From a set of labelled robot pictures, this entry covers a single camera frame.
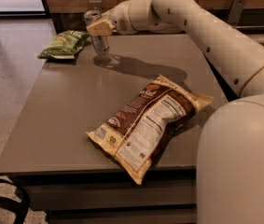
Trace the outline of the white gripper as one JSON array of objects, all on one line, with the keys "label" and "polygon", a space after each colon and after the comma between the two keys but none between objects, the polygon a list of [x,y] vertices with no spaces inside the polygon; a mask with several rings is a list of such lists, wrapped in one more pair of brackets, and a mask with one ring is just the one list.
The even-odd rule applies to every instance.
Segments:
[{"label": "white gripper", "polygon": [[99,19],[87,26],[87,31],[91,36],[108,36],[113,34],[113,30],[121,35],[133,35],[137,31],[132,27],[130,19],[130,6],[133,0],[128,0],[118,4],[103,14],[103,19]]}]

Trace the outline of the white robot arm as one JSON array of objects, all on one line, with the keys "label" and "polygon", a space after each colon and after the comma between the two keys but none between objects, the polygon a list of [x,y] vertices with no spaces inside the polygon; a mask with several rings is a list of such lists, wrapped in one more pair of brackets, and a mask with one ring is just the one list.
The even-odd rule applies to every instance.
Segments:
[{"label": "white robot arm", "polygon": [[228,98],[198,147],[198,224],[264,224],[264,47],[195,0],[129,0],[88,25],[91,35],[182,30]]}]

